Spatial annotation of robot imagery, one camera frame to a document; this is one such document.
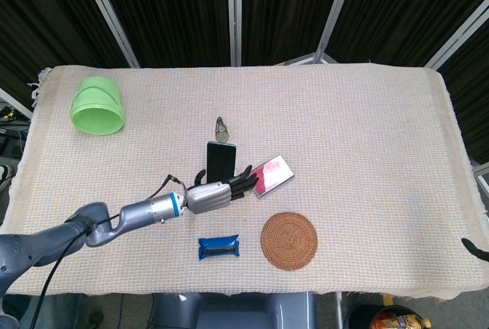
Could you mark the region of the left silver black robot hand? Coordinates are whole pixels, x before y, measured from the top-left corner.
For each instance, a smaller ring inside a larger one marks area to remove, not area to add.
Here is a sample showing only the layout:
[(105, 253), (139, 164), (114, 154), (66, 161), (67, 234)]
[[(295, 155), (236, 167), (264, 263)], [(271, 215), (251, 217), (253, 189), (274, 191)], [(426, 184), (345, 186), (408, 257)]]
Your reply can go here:
[(202, 183), (206, 175), (200, 170), (187, 192), (186, 207), (193, 214), (203, 214), (220, 208), (225, 208), (236, 199), (244, 198), (260, 180), (257, 173), (251, 172), (249, 165), (244, 172), (229, 179), (218, 182)]

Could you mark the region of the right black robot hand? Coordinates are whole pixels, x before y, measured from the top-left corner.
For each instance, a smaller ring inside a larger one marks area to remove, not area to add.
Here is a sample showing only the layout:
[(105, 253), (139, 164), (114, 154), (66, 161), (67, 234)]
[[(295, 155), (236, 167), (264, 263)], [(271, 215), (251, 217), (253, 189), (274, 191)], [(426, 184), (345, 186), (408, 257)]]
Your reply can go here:
[(482, 261), (489, 262), (489, 252), (488, 251), (484, 251), (484, 250), (477, 248), (472, 241), (470, 241), (469, 239), (467, 239), (465, 237), (463, 237), (461, 239), (461, 243), (463, 244), (465, 249), (471, 255), (475, 256), (476, 258), (478, 258)]

